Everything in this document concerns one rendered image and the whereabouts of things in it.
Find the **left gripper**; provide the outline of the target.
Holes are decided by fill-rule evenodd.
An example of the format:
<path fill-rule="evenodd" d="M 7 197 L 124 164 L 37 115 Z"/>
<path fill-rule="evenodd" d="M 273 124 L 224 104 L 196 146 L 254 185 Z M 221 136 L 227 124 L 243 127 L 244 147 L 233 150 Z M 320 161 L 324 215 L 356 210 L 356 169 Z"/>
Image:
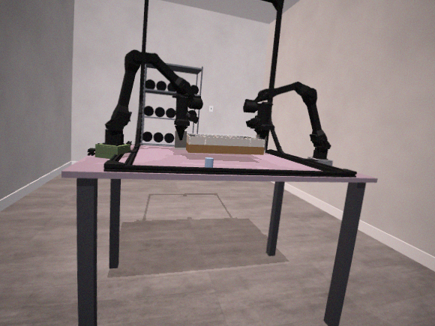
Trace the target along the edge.
<path fill-rule="evenodd" d="M 271 124 L 262 125 L 262 124 L 268 124 L 269 114 L 257 113 L 257 115 L 259 116 L 261 125 L 256 124 L 253 127 L 251 127 L 251 129 L 255 129 L 254 131 L 256 132 L 257 135 L 259 135 L 259 137 L 265 138 L 267 134 L 270 132 L 270 130 L 275 130 L 275 126 Z"/>

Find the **wooden maze board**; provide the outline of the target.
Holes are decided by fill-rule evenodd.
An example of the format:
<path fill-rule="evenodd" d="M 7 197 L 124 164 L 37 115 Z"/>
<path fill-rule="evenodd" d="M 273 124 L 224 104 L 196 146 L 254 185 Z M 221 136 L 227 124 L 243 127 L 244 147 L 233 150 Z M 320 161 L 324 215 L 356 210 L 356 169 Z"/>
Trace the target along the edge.
<path fill-rule="evenodd" d="M 188 134 L 189 133 L 189 134 Z M 216 136 L 194 136 L 216 135 Z M 206 154 L 257 154 L 264 155 L 266 152 L 266 138 L 260 135 L 249 137 L 225 137 L 225 136 L 249 136 L 221 133 L 191 133 L 184 132 L 182 140 L 175 131 L 175 149 L 187 150 L 188 153 Z M 256 139 L 261 138 L 261 139 Z M 188 144 L 189 140 L 189 144 Z M 189 145 L 189 150 L 188 150 Z"/>

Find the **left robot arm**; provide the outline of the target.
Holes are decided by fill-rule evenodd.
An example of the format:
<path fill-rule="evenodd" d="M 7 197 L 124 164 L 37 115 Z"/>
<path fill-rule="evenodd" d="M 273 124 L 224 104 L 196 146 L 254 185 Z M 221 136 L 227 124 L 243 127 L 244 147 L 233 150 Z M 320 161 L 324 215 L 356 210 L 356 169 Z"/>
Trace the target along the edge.
<path fill-rule="evenodd" d="M 298 88 L 298 90 L 296 90 Z M 317 111 L 317 90 L 314 88 L 311 88 L 307 85 L 304 85 L 300 82 L 294 82 L 293 84 L 285 85 L 279 88 L 267 88 L 262 91 L 259 91 L 256 101 L 255 100 L 249 100 L 246 99 L 243 106 L 244 112 L 251 112 L 255 113 L 257 110 L 257 113 L 269 113 L 269 106 L 273 106 L 273 103 L 271 101 L 269 102 L 262 102 L 264 100 L 269 100 L 273 97 L 275 97 L 278 94 L 283 94 L 288 91 L 296 91 L 297 94 L 299 94 L 303 100 L 303 102 L 307 106 L 308 114 L 310 117 L 310 123 L 312 126 L 312 134 L 310 134 L 310 140 L 313 143 L 313 146 L 316 147 L 315 150 L 313 150 L 313 158 L 321 159 L 321 160 L 328 160 L 327 159 L 327 153 L 328 149 L 330 149 L 331 145 L 328 142 L 328 139 L 326 137 L 326 134 L 321 128 L 320 124 L 320 118 Z M 299 91 L 301 90 L 301 91 Z M 307 93 L 307 94 L 306 94 Z M 262 103 L 257 103 L 262 102 Z M 258 107 L 257 107 L 258 104 Z M 252 123 L 253 122 L 253 123 Z M 254 125 L 261 125 L 260 123 L 260 117 L 255 116 L 255 118 L 252 118 L 249 121 L 246 121 L 247 127 L 252 127 Z"/>

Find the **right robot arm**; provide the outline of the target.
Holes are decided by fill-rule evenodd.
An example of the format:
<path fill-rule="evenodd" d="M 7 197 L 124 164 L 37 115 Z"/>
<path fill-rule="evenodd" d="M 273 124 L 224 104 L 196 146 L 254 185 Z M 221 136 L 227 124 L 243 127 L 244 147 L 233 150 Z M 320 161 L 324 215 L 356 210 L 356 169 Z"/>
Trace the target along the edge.
<path fill-rule="evenodd" d="M 111 119 L 105 123 L 105 143 L 104 145 L 124 145 L 124 126 L 131 121 L 131 114 L 128 105 L 134 85 L 134 79 L 141 64 L 152 64 L 161 74 L 163 74 L 172 84 L 176 92 L 172 97 L 176 98 L 176 107 L 189 109 L 202 109 L 203 100 L 201 96 L 195 96 L 191 84 L 180 76 L 176 75 L 167 64 L 156 53 L 140 52 L 131 50 L 124 57 L 124 79 L 118 104 L 113 111 Z M 180 95 L 181 94 L 181 95 Z M 123 115 L 123 116 L 121 116 Z M 110 124 L 111 125 L 106 125 Z M 109 128 L 108 128 L 109 127 Z"/>

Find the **grey-blue cylinder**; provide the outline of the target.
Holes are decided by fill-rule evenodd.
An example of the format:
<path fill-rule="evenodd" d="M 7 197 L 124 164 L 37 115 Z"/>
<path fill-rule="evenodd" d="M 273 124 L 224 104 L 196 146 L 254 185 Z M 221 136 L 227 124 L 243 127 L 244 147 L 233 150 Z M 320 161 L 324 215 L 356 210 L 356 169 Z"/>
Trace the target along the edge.
<path fill-rule="evenodd" d="M 205 167 L 213 168 L 214 158 L 206 157 L 205 158 Z"/>

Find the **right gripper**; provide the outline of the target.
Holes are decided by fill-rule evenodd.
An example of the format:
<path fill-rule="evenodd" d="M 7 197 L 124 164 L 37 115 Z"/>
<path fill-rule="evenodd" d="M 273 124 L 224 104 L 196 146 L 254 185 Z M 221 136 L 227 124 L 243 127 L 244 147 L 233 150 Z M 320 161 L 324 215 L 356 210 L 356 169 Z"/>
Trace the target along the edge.
<path fill-rule="evenodd" d="M 175 118 L 176 120 L 178 119 L 178 121 L 176 122 L 175 120 L 174 124 L 176 125 L 175 128 L 177 130 L 178 137 L 180 140 L 182 140 L 185 129 L 190 126 L 189 120 L 185 120 L 188 108 L 176 108 L 176 110 L 177 113 L 175 114 Z M 183 121 L 182 119 L 184 119 L 185 121 Z"/>

